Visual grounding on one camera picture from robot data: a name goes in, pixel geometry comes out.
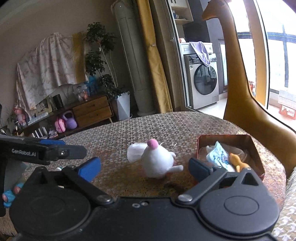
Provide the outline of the light blue printed pouch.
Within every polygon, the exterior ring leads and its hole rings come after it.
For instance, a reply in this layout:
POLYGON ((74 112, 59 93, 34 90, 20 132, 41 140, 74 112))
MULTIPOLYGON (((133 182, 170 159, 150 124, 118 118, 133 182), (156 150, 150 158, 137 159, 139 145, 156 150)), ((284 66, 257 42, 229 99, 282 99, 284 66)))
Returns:
POLYGON ((213 146, 206 146, 206 160, 215 166, 221 166, 228 172, 235 172, 235 169, 229 162, 229 154, 224 150, 222 145, 216 141, 213 146))

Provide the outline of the white plush mouse toy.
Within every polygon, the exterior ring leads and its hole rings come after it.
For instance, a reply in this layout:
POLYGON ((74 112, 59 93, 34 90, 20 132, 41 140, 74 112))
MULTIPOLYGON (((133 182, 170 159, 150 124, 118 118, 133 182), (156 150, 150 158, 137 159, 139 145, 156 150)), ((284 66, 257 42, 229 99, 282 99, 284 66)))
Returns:
POLYGON ((184 171, 183 165, 175 165, 176 154, 168 151, 152 138, 146 143, 134 143, 127 149, 127 159, 130 163, 140 161, 145 176, 161 179, 168 173, 184 171))

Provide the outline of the purple kettlebell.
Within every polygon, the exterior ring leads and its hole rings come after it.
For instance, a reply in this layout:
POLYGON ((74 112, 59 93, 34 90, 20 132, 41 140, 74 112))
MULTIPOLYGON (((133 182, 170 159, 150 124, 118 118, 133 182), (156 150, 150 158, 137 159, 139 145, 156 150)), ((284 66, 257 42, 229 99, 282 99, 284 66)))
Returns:
POLYGON ((73 130, 77 128, 77 122, 75 121, 74 113, 71 110, 64 112, 62 115, 62 119, 65 121, 66 128, 68 130, 73 130))

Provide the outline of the patterned gold tablecloth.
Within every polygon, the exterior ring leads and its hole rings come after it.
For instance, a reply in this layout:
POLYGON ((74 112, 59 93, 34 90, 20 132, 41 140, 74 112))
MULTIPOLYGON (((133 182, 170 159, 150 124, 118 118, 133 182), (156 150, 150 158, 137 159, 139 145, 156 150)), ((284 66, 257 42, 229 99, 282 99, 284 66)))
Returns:
POLYGON ((127 148, 155 138, 176 154, 176 163, 186 167, 197 155, 201 135, 243 135, 244 130, 231 122, 195 112, 154 114, 109 123, 64 138, 69 145, 82 145, 87 159, 98 157, 102 170, 93 180, 94 186, 111 196, 170 196, 195 185, 188 169, 168 175, 166 179, 150 179, 143 175, 139 162, 127 160, 127 148))

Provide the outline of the orange small toy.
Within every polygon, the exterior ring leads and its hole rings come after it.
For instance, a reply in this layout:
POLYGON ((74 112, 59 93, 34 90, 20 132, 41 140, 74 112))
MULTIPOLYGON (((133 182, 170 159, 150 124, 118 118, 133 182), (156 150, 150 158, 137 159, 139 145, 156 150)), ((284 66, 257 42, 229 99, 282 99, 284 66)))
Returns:
POLYGON ((241 161, 240 157, 236 154, 229 154, 229 162, 234 166, 237 172, 241 172, 244 168, 250 168, 250 166, 241 161))

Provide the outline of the red metal tin box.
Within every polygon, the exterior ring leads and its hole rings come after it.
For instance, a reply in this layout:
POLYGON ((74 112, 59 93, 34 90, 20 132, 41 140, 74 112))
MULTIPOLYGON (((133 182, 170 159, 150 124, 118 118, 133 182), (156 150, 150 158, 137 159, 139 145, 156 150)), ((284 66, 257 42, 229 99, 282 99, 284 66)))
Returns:
POLYGON ((265 170, 259 153, 249 135, 201 135, 197 139, 197 159, 211 165, 206 160, 206 155, 219 142, 223 149, 236 154, 242 162, 247 163, 259 176, 264 179, 265 170))

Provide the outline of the wooden drawer cabinet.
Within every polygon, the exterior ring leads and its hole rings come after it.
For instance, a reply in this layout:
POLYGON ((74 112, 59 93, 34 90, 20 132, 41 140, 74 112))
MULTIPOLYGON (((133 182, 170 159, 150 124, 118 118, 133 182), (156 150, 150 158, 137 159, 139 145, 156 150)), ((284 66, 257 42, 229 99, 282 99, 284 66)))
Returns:
POLYGON ((87 101, 74 102, 59 110, 55 110, 49 113, 45 118, 19 130, 18 134, 23 133, 24 136, 28 137, 34 131, 41 129, 42 127, 49 130, 50 127, 54 126, 54 122, 57 118, 62 117, 62 115, 68 110, 73 112, 77 128, 60 133, 55 137, 56 139, 67 137, 71 134, 92 128, 99 125, 102 121, 112 121, 111 118, 113 117, 113 110, 108 96, 105 94, 98 94, 90 97, 87 101))

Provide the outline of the white angular plant pot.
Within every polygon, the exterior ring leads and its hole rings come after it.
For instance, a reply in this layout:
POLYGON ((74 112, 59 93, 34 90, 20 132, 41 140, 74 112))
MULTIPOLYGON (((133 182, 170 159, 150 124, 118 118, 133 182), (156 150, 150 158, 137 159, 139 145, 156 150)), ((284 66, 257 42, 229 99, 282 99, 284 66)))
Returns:
POLYGON ((117 104, 117 117, 119 121, 127 120, 130 118, 130 93, 122 93, 116 99, 117 104))

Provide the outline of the white marbled draped cloth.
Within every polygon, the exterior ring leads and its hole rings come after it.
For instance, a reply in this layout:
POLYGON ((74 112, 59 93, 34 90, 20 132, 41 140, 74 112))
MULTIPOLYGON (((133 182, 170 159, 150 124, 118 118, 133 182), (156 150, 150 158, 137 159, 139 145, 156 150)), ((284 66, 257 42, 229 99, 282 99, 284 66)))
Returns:
POLYGON ((16 101, 26 112, 66 84, 85 82, 85 35, 59 32, 41 40, 17 63, 16 101))

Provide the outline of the tan giraffe shaped chair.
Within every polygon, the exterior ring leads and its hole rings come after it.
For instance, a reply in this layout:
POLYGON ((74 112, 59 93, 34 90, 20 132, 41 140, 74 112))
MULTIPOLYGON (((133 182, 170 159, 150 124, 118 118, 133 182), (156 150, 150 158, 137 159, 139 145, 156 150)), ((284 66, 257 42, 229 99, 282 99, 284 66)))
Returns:
POLYGON ((295 170, 295 131, 269 114, 252 96, 237 37, 234 18, 226 1, 210 1, 203 20, 218 18, 224 35, 228 98, 224 119, 256 138, 283 164, 286 176, 295 170))

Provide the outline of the yellow curtain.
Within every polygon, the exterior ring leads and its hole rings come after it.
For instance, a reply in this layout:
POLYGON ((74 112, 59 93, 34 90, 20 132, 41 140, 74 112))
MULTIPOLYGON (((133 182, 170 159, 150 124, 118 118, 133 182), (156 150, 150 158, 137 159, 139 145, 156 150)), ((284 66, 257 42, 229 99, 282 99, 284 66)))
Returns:
POLYGON ((137 1, 137 8, 158 109, 160 113, 170 113, 173 111, 173 107, 163 64, 157 48, 156 33, 149 1, 137 1))

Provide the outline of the green potted plant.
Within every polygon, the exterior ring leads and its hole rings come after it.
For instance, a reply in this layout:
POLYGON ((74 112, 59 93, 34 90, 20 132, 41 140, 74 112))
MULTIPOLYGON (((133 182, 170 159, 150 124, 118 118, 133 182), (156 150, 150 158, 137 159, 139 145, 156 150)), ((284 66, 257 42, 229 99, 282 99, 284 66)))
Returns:
POLYGON ((129 94, 127 88, 118 86, 117 75, 112 62, 111 53, 115 48, 114 33, 107 32, 100 22, 87 26, 85 40, 92 49, 85 55, 85 70, 89 76, 99 75, 98 85, 112 99, 118 99, 123 94, 129 94))

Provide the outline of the silver front-load washing machine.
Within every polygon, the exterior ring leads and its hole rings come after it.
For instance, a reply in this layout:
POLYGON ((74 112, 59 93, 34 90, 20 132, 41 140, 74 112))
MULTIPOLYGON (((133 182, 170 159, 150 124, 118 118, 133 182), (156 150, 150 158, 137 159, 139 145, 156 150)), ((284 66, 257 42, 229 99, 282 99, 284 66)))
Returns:
POLYGON ((217 58, 212 43, 204 43, 210 65, 206 66, 190 43, 181 43, 187 75, 189 107, 201 109, 219 100, 217 58))

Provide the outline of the red white cardboard box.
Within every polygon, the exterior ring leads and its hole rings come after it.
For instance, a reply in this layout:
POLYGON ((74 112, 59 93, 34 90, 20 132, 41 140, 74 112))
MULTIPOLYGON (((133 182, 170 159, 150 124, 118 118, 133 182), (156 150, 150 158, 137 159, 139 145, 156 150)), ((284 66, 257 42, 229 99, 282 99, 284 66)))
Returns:
POLYGON ((280 104, 279 113, 285 117, 291 118, 292 120, 296 119, 296 111, 293 108, 280 104))

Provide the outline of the white tower air conditioner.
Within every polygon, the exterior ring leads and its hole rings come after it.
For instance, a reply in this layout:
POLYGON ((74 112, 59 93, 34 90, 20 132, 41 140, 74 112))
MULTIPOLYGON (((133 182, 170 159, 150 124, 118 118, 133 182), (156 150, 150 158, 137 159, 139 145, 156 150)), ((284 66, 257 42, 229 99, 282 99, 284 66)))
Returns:
POLYGON ((115 15, 125 51, 138 115, 154 114, 156 110, 152 100, 152 84, 142 43, 142 34, 133 10, 133 2, 115 1, 111 6, 111 11, 115 15))

